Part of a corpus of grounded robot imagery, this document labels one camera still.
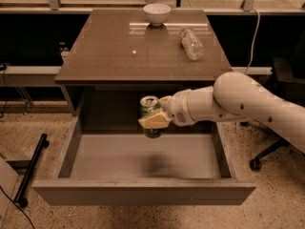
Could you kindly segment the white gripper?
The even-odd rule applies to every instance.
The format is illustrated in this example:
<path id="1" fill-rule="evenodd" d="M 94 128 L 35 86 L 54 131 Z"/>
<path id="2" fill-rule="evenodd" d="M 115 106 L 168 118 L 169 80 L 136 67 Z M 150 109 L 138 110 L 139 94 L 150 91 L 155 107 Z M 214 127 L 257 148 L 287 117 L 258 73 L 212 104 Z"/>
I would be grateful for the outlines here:
<path id="1" fill-rule="evenodd" d="M 194 120 L 188 108 L 190 92 L 190 90 L 185 90 L 177 92 L 172 96 L 161 97 L 159 103 L 162 109 L 157 109 L 139 118 L 139 124 L 143 129 L 164 129 L 171 122 L 180 127 L 194 125 Z"/>

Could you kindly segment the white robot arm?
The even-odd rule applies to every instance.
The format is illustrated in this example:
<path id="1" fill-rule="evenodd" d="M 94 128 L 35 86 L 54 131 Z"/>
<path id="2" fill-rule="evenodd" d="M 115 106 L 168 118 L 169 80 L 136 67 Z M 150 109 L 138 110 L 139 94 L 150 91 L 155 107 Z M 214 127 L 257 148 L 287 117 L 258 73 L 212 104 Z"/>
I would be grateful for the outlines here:
<path id="1" fill-rule="evenodd" d="M 161 106 L 138 120 L 144 129 L 253 119 L 305 152 L 305 108 L 272 94 L 244 73 L 223 73 L 210 87 L 154 98 L 152 103 Z"/>

